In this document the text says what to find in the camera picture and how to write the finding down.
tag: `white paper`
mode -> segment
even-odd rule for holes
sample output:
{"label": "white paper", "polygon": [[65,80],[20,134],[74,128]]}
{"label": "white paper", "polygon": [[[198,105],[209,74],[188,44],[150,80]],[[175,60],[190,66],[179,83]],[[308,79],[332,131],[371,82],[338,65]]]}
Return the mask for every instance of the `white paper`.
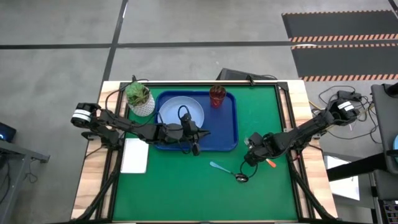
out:
{"label": "white paper", "polygon": [[[349,162],[335,157],[326,157],[327,169],[347,163]],[[358,176],[332,181],[330,182],[330,189],[333,194],[359,200]]]}
{"label": "white paper", "polygon": [[138,138],[128,138],[124,142],[122,174],[145,174],[147,170],[149,146]]}

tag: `white plant pot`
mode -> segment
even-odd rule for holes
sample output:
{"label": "white plant pot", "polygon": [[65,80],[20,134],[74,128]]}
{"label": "white plant pot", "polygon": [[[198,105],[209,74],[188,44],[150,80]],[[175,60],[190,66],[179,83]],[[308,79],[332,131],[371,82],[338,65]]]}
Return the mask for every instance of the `white plant pot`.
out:
{"label": "white plant pot", "polygon": [[155,100],[152,96],[152,93],[149,92],[149,98],[146,103],[139,106],[133,106],[129,104],[130,109],[134,112],[137,116],[148,116],[150,115],[155,109]]}

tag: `succulent plant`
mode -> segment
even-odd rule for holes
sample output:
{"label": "succulent plant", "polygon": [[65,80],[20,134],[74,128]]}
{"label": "succulent plant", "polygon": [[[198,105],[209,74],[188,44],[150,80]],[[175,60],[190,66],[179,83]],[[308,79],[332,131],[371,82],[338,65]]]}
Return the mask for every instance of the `succulent plant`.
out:
{"label": "succulent plant", "polygon": [[126,88],[127,101],[133,106],[139,106],[146,103],[149,95],[149,90],[143,84],[138,82],[134,82]]}

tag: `gray concrete floor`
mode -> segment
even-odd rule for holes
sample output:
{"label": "gray concrete floor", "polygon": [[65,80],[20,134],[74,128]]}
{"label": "gray concrete floor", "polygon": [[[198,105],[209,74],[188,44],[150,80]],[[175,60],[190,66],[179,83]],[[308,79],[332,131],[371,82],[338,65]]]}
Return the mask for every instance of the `gray concrete floor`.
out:
{"label": "gray concrete floor", "polygon": [[[111,43],[120,6],[121,0],[0,0],[0,45]],[[287,40],[283,12],[376,9],[391,7],[387,0],[131,0],[119,42],[280,41]],[[51,155],[48,164],[32,166],[39,181],[25,184],[13,223],[69,219],[87,144],[70,117],[78,102],[97,100],[107,57],[108,49],[0,50],[0,121],[18,130],[16,144]],[[118,49],[109,79],[212,80],[223,67],[298,79],[288,47]],[[368,95],[373,83],[393,82],[344,84]],[[319,92],[337,84],[306,83],[309,98],[322,106]],[[367,120],[333,132],[356,136],[371,127]],[[356,157],[381,151],[369,137],[325,135],[321,146]],[[339,205],[338,211],[362,221]]]}

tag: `glass cup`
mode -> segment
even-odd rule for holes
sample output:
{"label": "glass cup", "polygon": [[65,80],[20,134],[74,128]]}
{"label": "glass cup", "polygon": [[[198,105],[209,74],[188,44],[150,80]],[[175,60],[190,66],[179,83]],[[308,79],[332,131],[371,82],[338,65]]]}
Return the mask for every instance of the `glass cup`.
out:
{"label": "glass cup", "polygon": [[226,96],[226,90],[220,85],[215,85],[210,88],[210,103],[214,108],[218,108],[223,103]]}

